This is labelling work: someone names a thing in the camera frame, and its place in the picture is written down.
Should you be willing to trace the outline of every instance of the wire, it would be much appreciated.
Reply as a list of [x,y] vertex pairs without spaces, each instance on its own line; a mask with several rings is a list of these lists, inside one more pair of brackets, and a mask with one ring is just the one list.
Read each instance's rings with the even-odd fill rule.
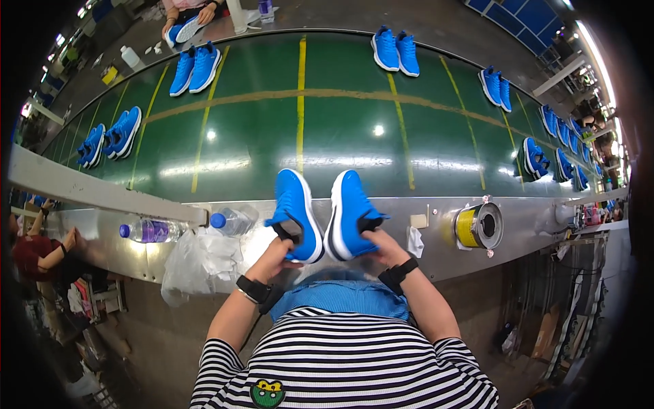
[[254,324],[252,325],[252,329],[250,329],[250,332],[249,332],[249,333],[247,334],[247,336],[245,337],[245,341],[243,341],[243,345],[241,345],[241,349],[240,349],[240,351],[243,351],[243,348],[245,347],[245,344],[247,344],[247,342],[250,340],[250,337],[252,336],[252,333],[254,332],[254,329],[256,328],[256,325],[259,323],[259,320],[260,320],[261,317],[263,317],[263,316],[264,316],[263,314],[259,314],[259,316],[257,317],[256,321],[255,321]]

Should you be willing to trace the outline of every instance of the woman's hand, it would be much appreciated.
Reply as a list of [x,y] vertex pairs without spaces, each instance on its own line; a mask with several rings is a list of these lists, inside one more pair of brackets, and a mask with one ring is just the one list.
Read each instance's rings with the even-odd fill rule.
[[250,280],[257,280],[260,283],[267,284],[268,280],[275,277],[282,268],[300,268],[304,264],[290,262],[285,260],[286,254],[293,248],[291,239],[282,240],[275,238],[269,245],[264,254],[250,267],[245,273],[245,277]]
[[75,244],[77,243],[77,238],[75,237],[79,232],[77,231],[77,227],[73,227],[70,230],[68,230],[68,234],[66,234],[66,238],[63,239],[63,246],[66,248],[66,251],[70,251],[75,247]]
[[368,230],[361,233],[361,237],[370,240],[379,247],[377,252],[372,255],[382,264],[388,267],[394,267],[404,264],[411,258],[403,248],[400,247],[394,238],[390,237],[388,233],[381,230],[379,227],[374,232]]
[[163,25],[162,28],[162,38],[165,40],[165,33],[166,31],[170,30],[171,27],[175,25],[175,20],[172,18],[169,18],[168,20],[165,21],[165,24]]
[[206,24],[211,20],[213,20],[215,11],[216,11],[216,4],[209,3],[204,9],[200,10],[200,13],[198,14],[198,23]]

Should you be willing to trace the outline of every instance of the plastic bag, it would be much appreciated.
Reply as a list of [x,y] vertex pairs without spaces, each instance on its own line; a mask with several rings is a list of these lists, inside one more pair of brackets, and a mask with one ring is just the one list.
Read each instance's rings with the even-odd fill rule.
[[188,301],[189,294],[228,293],[238,278],[243,260],[239,239],[214,228],[187,230],[164,264],[162,298],[171,307]]

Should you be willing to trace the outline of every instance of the purple bottle label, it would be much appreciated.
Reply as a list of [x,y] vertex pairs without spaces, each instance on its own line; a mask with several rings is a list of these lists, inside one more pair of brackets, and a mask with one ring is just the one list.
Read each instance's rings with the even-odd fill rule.
[[259,0],[259,12],[268,14],[273,9],[273,0]]
[[152,225],[142,222],[143,243],[163,243],[168,238],[168,224],[166,222],[151,221]]

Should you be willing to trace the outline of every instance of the pink shirt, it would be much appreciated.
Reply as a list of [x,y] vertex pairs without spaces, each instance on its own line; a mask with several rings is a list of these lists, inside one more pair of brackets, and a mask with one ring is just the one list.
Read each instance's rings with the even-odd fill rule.
[[170,10],[173,7],[178,8],[180,11],[186,9],[196,9],[207,4],[207,0],[162,0],[163,6],[166,10]]

